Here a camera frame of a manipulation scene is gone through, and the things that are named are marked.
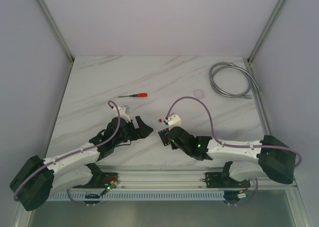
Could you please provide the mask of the black fuse box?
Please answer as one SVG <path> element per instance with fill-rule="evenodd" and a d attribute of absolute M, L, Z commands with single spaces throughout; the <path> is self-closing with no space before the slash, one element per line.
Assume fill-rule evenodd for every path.
<path fill-rule="evenodd" d="M 158 135 L 159 135 L 160 140 L 162 141 L 164 146 L 168 146 L 171 144 L 171 142 L 167 136 L 168 133 L 169 133 L 169 128 L 158 131 Z"/>

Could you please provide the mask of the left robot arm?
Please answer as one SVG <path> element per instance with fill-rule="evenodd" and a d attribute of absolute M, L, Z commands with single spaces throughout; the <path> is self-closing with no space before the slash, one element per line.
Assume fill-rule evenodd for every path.
<path fill-rule="evenodd" d="M 30 157 L 11 181 L 13 199 L 26 211 L 33 211 L 60 191 L 71 188 L 102 189 L 104 195 L 115 185 L 117 174 L 106 174 L 97 162 L 122 145 L 145 139 L 154 130 L 136 117 L 137 127 L 124 118 L 113 118 L 88 143 L 65 154 L 41 159 Z"/>

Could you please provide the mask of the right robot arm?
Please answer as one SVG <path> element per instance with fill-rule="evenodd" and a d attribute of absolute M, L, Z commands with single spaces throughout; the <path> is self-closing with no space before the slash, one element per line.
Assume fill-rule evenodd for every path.
<path fill-rule="evenodd" d="M 296 152 L 271 135 L 252 142 L 216 141 L 173 127 L 166 136 L 172 149 L 180 149 L 198 161 L 223 160 L 221 182 L 225 186 L 263 177 L 286 185 L 294 180 Z"/>

